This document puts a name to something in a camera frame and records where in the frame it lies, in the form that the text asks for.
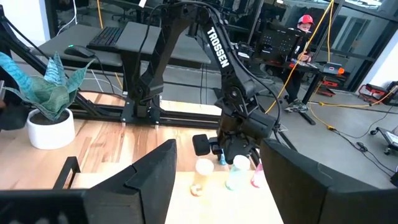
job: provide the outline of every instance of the window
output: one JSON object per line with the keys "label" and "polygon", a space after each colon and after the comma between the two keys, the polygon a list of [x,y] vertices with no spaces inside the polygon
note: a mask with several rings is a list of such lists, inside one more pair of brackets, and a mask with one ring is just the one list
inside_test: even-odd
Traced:
{"label": "window", "polygon": [[[391,29],[391,22],[386,19],[341,8],[331,30],[331,61],[342,64],[346,70],[344,88],[349,88],[366,75],[368,71],[364,67],[371,67],[377,59]],[[327,60],[326,46],[327,41],[323,43],[316,61]]]}

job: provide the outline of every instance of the potted plant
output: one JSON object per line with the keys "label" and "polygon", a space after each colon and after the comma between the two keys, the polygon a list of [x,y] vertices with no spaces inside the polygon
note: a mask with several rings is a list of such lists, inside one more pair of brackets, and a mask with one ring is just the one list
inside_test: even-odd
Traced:
{"label": "potted plant", "polygon": [[36,109],[27,117],[31,144],[39,149],[58,149],[75,138],[73,114],[68,107],[76,97],[87,68],[67,78],[59,54],[50,58],[44,76],[26,75],[8,55],[0,52],[0,66],[16,81],[19,90],[6,88]]}

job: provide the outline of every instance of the chair wheel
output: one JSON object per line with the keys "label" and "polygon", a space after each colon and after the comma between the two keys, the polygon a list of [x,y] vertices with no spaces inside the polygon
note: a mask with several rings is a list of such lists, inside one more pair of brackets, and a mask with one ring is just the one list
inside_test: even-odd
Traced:
{"label": "chair wheel", "polygon": [[387,148],[387,149],[384,150],[384,154],[385,155],[388,156],[390,153],[391,153],[391,149],[390,148]]}

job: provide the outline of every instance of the wooden tabletop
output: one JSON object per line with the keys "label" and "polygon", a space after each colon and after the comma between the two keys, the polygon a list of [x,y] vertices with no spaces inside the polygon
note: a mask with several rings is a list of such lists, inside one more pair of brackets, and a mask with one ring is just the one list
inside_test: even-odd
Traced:
{"label": "wooden tabletop", "polygon": [[[124,105],[124,100],[109,95],[83,93],[95,102]],[[215,106],[162,101],[165,110],[220,114]],[[216,136],[215,130],[176,127],[149,127],[103,121],[75,120],[75,140],[56,150],[40,150],[31,146],[27,130],[0,133],[0,189],[51,189],[68,156],[76,156],[83,173],[97,173],[105,167],[127,167],[168,139],[177,140],[177,171],[194,171],[197,156],[192,136]],[[229,170],[218,164],[216,156],[204,156],[216,165],[215,170]]]}
{"label": "wooden tabletop", "polygon": [[[166,224],[283,224],[269,187],[257,189],[250,184],[253,173],[246,173],[246,184],[242,189],[230,191],[224,185],[228,172],[214,172],[207,183],[206,193],[194,197],[190,193],[194,173],[177,172]],[[111,173],[77,174],[72,188],[87,189],[110,176]]]}

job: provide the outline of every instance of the computer mouse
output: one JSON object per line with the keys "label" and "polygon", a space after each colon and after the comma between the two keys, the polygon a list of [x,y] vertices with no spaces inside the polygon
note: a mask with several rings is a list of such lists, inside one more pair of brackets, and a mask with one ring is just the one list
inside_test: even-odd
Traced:
{"label": "computer mouse", "polygon": [[80,45],[69,45],[63,53],[81,58],[92,58],[95,56],[94,51]]}

